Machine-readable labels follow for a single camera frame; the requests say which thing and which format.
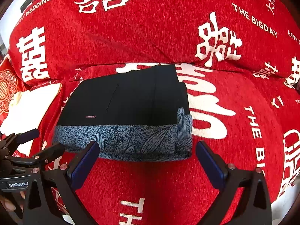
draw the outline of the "red pillow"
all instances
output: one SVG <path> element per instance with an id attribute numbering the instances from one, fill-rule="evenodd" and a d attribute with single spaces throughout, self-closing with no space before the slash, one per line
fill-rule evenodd
<path id="1" fill-rule="evenodd" d="M 11 34 L 10 55 L 31 86 L 130 62 L 286 78 L 300 60 L 298 38 L 280 0 L 35 0 Z"/>
<path id="2" fill-rule="evenodd" d="M 7 54 L 0 65 L 0 125 L 8 115 L 9 103 L 16 92 L 24 92 L 29 87 L 16 75 Z"/>

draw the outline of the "screw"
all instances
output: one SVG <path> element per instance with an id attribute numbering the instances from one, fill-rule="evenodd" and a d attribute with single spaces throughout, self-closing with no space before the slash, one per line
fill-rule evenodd
<path id="1" fill-rule="evenodd" d="M 33 172 L 33 173 L 38 173 L 39 170 L 40 170 L 40 169 L 39 169 L 38 167 L 35 167 L 35 168 L 32 170 L 32 172 Z"/>
<path id="2" fill-rule="evenodd" d="M 257 167 L 257 168 L 255 169 L 255 171 L 256 171 L 257 173 L 262 173 L 262 172 L 263 172 L 262 169 L 259 168 L 259 167 Z"/>
<path id="3" fill-rule="evenodd" d="M 60 165 L 59 169 L 65 170 L 65 169 L 67 169 L 67 167 L 68 167 L 67 164 L 62 164 L 62 165 Z"/>
<path id="4" fill-rule="evenodd" d="M 227 165 L 227 167 L 228 167 L 229 169 L 231 169 L 231 170 L 234 170 L 234 169 L 236 168 L 236 166 L 235 166 L 233 163 L 229 163 L 229 164 Z"/>

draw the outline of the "blue patterned fabric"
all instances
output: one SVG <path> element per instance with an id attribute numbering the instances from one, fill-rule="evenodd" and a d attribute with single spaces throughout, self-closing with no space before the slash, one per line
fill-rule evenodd
<path id="1" fill-rule="evenodd" d="M 80 152 L 94 140 L 99 157 L 122 161 L 178 161 L 191 156 L 192 116 L 183 108 L 177 112 L 177 124 L 56 126 L 53 141 L 65 145 L 68 152 Z"/>

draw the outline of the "red bedspread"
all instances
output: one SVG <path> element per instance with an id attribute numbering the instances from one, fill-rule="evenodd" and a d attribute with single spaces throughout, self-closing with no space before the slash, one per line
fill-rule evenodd
<path id="1" fill-rule="evenodd" d="M 82 80 L 173 63 L 188 89 L 194 143 L 205 140 L 238 168 L 261 167 L 274 201 L 300 171 L 300 95 L 290 85 L 299 80 L 298 38 L 279 0 L 36 0 L 12 33 L 13 67 L 32 88 L 63 86 L 31 154 L 51 144 Z M 99 158 L 77 194 L 100 224 L 135 216 L 138 225 L 179 225 L 196 224 L 217 191 L 193 155 L 164 163 Z"/>

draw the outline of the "white cloth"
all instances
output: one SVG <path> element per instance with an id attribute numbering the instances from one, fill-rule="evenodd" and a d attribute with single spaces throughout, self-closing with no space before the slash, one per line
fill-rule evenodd
<path id="1" fill-rule="evenodd" d="M 278 225 L 282 221 L 294 204 L 299 192 L 300 176 L 295 179 L 293 187 L 287 187 L 285 193 L 272 203 L 272 225 Z"/>
<path id="2" fill-rule="evenodd" d="M 48 85 L 33 91 L 17 92 L 9 104 L 9 112 L 0 131 L 9 135 L 38 128 L 50 104 L 60 91 L 62 84 Z M 29 156 L 32 140 L 19 145 L 17 150 Z"/>

